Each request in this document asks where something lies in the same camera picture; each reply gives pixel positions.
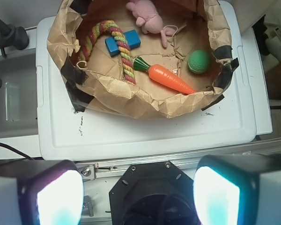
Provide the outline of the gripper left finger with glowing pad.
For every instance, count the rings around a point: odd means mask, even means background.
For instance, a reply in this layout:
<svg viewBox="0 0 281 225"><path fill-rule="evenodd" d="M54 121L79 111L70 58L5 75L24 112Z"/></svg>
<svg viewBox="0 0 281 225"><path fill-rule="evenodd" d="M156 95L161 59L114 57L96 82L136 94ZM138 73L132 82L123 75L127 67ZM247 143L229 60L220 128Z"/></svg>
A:
<svg viewBox="0 0 281 225"><path fill-rule="evenodd" d="M77 225L83 196L70 160L0 161L0 225Z"/></svg>

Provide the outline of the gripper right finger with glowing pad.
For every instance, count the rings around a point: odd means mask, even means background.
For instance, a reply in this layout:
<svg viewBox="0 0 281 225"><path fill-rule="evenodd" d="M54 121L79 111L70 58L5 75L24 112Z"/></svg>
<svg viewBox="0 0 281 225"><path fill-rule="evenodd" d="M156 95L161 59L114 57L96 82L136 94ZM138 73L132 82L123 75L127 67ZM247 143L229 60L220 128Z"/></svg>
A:
<svg viewBox="0 0 281 225"><path fill-rule="evenodd" d="M281 154L206 155L193 197L203 225L281 225Z"/></svg>

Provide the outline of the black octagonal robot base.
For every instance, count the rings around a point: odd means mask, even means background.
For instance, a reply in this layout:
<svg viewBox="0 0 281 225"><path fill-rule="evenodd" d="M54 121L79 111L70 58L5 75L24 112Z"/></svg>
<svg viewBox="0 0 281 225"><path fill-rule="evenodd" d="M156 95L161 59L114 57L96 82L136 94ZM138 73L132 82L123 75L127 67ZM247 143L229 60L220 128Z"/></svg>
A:
<svg viewBox="0 0 281 225"><path fill-rule="evenodd" d="M199 225L193 179L170 161L131 165L109 192L114 225Z"/></svg>

